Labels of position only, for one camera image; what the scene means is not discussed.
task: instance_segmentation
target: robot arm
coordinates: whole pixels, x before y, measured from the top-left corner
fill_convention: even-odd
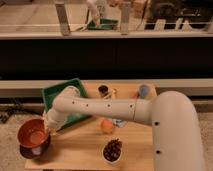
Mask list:
[[[47,112],[46,126],[59,129],[72,113],[91,114],[152,125],[155,171],[205,171],[197,113],[178,92],[153,101],[84,99],[75,87],[65,88]]]
[[[93,22],[96,24],[96,26],[99,26],[100,25],[100,13],[99,13],[97,5],[96,5],[97,1],[98,0],[87,0],[86,4],[87,4],[88,9],[91,12]]]

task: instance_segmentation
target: wooden tabletop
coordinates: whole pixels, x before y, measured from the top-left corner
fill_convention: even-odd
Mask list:
[[[117,98],[134,98],[139,84],[107,84],[117,89]],[[84,84],[89,97],[99,97],[99,83]],[[156,97],[155,88],[150,87],[148,99]],[[52,136],[48,151],[37,160],[27,160],[26,169],[69,169],[69,170],[140,170],[153,171],[153,145],[151,127],[128,122],[112,134],[103,134],[100,129],[102,118],[91,117],[81,123]],[[115,164],[107,163],[102,149],[111,139],[123,142],[122,155]]]

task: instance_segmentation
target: bowl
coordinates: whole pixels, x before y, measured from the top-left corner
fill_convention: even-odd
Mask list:
[[[18,131],[20,145],[28,149],[41,147],[49,136],[49,132],[45,132],[43,119],[29,120]]]
[[[26,159],[37,159],[41,157],[44,152],[47,151],[51,143],[51,137],[49,135],[48,139],[41,145],[35,148],[26,148],[20,145],[19,151],[21,155]]]
[[[119,148],[115,148],[115,146],[114,147],[112,147],[111,145],[109,145],[112,141],[119,141],[118,139],[116,139],[116,140],[111,140],[111,141],[109,141],[104,147],[103,147],[103,149],[102,149],[102,157],[104,158],[104,160],[107,162],[107,163],[109,163],[109,164],[115,164],[115,163],[117,163],[119,160],[120,160],[120,158],[121,158],[121,155],[122,155],[122,142],[120,141],[120,147]]]

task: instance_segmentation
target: dark beans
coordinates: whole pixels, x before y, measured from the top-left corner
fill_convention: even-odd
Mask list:
[[[119,139],[111,140],[104,147],[103,155],[104,158],[110,162],[118,160],[121,154],[122,142]]]

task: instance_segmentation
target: green tray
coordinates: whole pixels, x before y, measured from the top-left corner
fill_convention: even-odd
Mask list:
[[[101,26],[96,27],[95,23],[93,21],[90,21],[90,23],[87,25],[87,29],[88,30],[115,30],[118,26],[118,20],[102,18],[100,22],[101,22]]]
[[[88,97],[81,81],[78,78],[74,78],[74,79],[66,81],[64,83],[60,83],[60,84],[57,84],[57,85],[54,85],[51,87],[44,88],[42,90],[42,96],[43,96],[43,101],[44,101],[44,106],[45,106],[45,112],[48,112],[49,109],[52,108],[52,103],[53,103],[53,100],[55,99],[55,97],[64,88],[66,88],[67,86],[70,86],[70,85],[75,86],[76,88],[79,89],[81,97],[86,97],[86,98]],[[83,121],[89,117],[90,117],[89,115],[81,115],[81,114],[70,115],[68,117],[67,122],[61,129],[67,128],[67,127],[69,127],[75,123],[78,123],[80,121]]]

